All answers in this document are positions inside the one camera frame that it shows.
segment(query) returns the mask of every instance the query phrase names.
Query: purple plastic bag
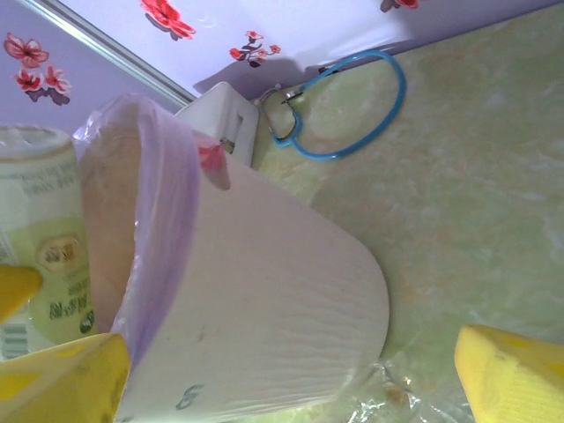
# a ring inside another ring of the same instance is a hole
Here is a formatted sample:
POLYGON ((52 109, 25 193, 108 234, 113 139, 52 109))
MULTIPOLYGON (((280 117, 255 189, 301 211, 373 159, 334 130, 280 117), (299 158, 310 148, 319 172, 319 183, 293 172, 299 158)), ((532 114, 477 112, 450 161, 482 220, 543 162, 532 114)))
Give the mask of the purple plastic bag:
POLYGON ((123 335, 135 367, 164 321, 188 264, 200 163, 190 127, 134 94, 94 111, 75 132, 78 160, 101 130, 112 127, 137 130, 141 143, 135 256, 111 329, 123 335))

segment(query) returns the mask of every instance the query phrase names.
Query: wall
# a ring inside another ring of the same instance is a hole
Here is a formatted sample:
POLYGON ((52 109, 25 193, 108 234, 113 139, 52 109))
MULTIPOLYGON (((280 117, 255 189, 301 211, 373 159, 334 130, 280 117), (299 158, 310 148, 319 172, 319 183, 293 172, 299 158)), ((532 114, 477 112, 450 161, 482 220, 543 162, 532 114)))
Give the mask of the wall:
POLYGON ((4 45, 0 48, 0 124, 37 124, 72 133, 85 123, 93 109, 122 93, 142 93, 170 111, 178 109, 15 0, 0 2, 0 28, 4 45), (35 50, 33 56, 21 60, 17 57, 21 57, 20 47, 25 44, 35 50), (6 49, 16 57, 10 56, 6 49), (55 74, 45 80, 51 65, 55 74), (33 78, 28 91, 24 91, 17 80, 20 70, 42 75, 42 84, 34 86, 37 78, 33 78))
POLYGON ((256 97, 277 82, 303 82, 321 65, 364 49, 403 51, 558 0, 63 3, 194 94, 227 80, 256 97))

